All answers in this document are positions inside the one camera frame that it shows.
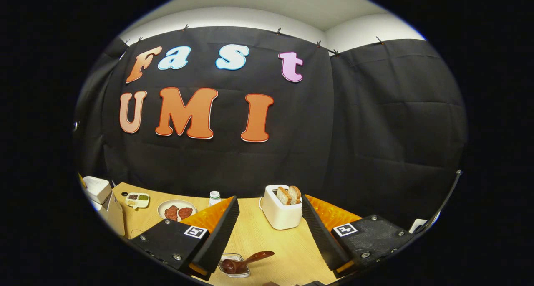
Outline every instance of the white wall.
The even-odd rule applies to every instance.
[[[362,16],[341,23],[329,30],[321,31],[313,26],[296,21],[292,18],[263,10],[251,8],[199,8],[170,14],[141,25],[128,31],[120,38],[128,41],[128,45],[139,41],[139,37],[149,38],[161,33],[205,26],[237,26],[280,31],[286,35],[307,40],[312,43],[321,41],[321,45],[343,52],[359,46],[377,43],[376,37],[382,41],[393,39],[421,39],[422,35],[407,23],[391,14],[375,14]]]

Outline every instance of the small bottle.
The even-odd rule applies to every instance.
[[[221,195],[217,191],[212,191],[209,193],[209,206],[213,206],[216,203],[221,202]]]

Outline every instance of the white toaster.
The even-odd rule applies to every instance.
[[[269,185],[265,187],[261,209],[273,228],[284,230],[297,227],[302,218],[302,203],[289,206],[283,205],[273,192],[278,187],[289,189],[287,185]]]

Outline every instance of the toast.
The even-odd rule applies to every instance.
[[[299,204],[301,202],[301,193],[295,186],[290,186],[287,193],[291,196],[291,204]]]
[[[276,197],[285,206],[289,206],[291,204],[291,196],[286,191],[286,189],[282,187],[278,187],[278,191],[276,192]]]

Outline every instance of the brown spoon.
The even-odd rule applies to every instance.
[[[227,274],[244,274],[247,271],[246,266],[248,263],[260,261],[261,259],[271,257],[273,254],[275,253],[271,251],[258,252],[248,257],[248,259],[246,259],[245,261],[234,261],[231,259],[224,259],[223,260],[223,271]]]

